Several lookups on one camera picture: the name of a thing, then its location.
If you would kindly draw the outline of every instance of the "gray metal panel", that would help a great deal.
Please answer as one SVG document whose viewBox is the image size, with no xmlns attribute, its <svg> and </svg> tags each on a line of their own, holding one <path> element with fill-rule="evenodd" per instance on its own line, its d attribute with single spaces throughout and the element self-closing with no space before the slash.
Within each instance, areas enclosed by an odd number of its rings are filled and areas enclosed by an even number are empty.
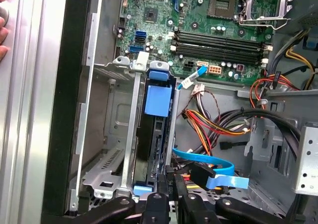
<svg viewBox="0 0 318 224">
<path fill-rule="evenodd" d="M 121 0 L 103 0 L 98 29 L 95 63 L 106 65 L 114 57 L 118 16 Z"/>
<path fill-rule="evenodd" d="M 0 66 L 1 105 L 7 101 L 0 109 L 0 223 L 38 224 L 66 0 L 8 1 L 5 45 L 11 50 Z"/>
<path fill-rule="evenodd" d="M 317 124 L 307 124 L 302 129 L 293 187 L 295 193 L 318 196 L 317 127 Z"/>
</svg>

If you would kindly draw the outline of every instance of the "integrated circuit chip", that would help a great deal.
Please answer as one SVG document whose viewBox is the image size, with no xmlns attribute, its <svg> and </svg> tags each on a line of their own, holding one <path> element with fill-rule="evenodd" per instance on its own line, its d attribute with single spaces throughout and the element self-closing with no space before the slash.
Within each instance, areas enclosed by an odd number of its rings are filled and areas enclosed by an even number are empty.
<svg viewBox="0 0 318 224">
<path fill-rule="evenodd" d="M 236 0 L 210 0 L 208 16 L 232 19 L 235 13 Z"/>
<path fill-rule="evenodd" d="M 144 12 L 144 22 L 156 23 L 158 18 L 158 9 L 146 7 Z"/>
</svg>

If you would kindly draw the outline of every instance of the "side panel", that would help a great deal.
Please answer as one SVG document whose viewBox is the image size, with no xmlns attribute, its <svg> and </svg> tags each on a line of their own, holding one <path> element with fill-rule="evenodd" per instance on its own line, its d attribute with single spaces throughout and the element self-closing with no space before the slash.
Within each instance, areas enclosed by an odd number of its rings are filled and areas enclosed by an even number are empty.
<svg viewBox="0 0 318 224">
<path fill-rule="evenodd" d="M 11 50 L 0 64 L 0 223 L 38 224 L 65 0 L 8 3 Z"/>
</svg>

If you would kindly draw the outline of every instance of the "capacitor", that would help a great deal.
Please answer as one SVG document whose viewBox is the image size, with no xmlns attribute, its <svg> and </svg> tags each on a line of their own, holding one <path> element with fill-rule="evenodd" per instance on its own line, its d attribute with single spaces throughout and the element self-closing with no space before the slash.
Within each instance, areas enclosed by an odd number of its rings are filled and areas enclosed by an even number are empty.
<svg viewBox="0 0 318 224">
<path fill-rule="evenodd" d="M 183 3 L 180 3 L 180 5 L 179 5 L 179 11 L 182 11 L 183 8 L 184 8 L 184 4 L 183 4 Z"/>
<path fill-rule="evenodd" d="M 203 0 L 198 0 L 198 5 L 202 5 L 203 4 Z"/>
</svg>

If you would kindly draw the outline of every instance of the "motherboard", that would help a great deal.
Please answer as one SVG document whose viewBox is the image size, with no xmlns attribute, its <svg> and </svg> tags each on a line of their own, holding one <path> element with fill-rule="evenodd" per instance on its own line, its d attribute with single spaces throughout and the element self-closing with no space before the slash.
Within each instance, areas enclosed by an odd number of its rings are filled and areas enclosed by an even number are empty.
<svg viewBox="0 0 318 224">
<path fill-rule="evenodd" d="M 253 0 L 251 17 L 275 16 L 278 1 Z M 168 62 L 176 77 L 207 66 L 203 81 L 251 85 L 266 69 L 273 29 L 241 25 L 245 6 L 244 0 L 122 0 L 116 56 L 133 60 L 145 51 L 150 60 Z"/>
</svg>

